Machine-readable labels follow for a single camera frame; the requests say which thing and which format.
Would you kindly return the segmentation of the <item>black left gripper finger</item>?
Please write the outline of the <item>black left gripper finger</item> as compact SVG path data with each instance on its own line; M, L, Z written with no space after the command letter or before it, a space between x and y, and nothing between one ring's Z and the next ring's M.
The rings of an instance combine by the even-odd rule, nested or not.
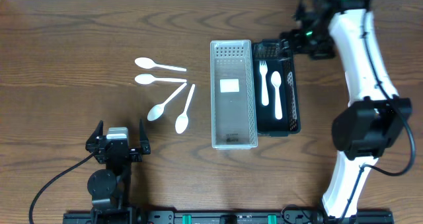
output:
M88 138L86 144L94 144L96 143L98 137L103 136L103 121L101 120L96 129L94 130L94 132L90 135L90 137Z
M147 134L145 132L145 128L144 128L142 119L139 120L139 141L140 142L148 142L149 141Z

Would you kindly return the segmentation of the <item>white plastic fork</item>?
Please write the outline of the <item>white plastic fork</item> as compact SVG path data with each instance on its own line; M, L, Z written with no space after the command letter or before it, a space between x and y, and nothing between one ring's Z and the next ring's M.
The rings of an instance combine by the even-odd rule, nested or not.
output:
M261 76L261 103L263 106L269 105L268 89L266 82L266 75L268 72L267 64L264 60L259 61L259 73Z

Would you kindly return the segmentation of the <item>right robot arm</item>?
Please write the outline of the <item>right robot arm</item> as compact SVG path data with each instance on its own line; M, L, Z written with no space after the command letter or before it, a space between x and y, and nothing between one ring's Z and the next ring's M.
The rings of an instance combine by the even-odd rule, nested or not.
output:
M299 28L285 33L297 54L313 59L339 55L349 102L331 128L337 150L330 184L321 198L323 223L376 223L357 204L369 173L400 133L412 137L409 98L399 96L385 68L374 27L372 0L313 0L299 3Z

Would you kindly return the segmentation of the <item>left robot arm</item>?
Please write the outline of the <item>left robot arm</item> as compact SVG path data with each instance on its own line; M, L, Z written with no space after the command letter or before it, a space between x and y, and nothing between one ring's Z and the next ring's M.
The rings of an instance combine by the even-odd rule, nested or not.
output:
M94 172L87 190L92 197L92 223L145 223L142 210L129 203L132 163L151 153L149 140L139 122L139 146L129 146L128 128L110 128L103 134L103 122L88 138L85 149L106 167Z

